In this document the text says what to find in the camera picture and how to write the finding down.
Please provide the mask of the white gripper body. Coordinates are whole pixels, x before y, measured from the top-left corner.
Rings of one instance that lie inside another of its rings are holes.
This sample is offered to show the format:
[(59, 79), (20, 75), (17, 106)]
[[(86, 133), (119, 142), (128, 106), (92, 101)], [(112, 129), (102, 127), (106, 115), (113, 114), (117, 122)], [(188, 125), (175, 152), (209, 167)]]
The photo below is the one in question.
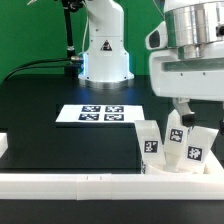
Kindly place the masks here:
[(193, 60), (179, 60), (175, 50), (156, 51), (149, 68), (157, 96), (224, 101), (224, 49), (206, 49), (204, 58)]

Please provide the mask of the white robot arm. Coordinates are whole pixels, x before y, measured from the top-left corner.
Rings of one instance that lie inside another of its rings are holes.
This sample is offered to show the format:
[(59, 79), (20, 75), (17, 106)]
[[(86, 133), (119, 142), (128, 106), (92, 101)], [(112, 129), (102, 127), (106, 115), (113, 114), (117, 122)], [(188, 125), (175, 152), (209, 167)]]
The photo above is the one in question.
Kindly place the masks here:
[[(85, 2), (90, 42), (79, 79), (98, 88), (132, 80), (122, 7), (113, 0)], [(165, 0), (163, 21), (145, 45), (152, 90), (172, 99), (183, 125), (194, 124), (192, 99), (224, 105), (224, 0)]]

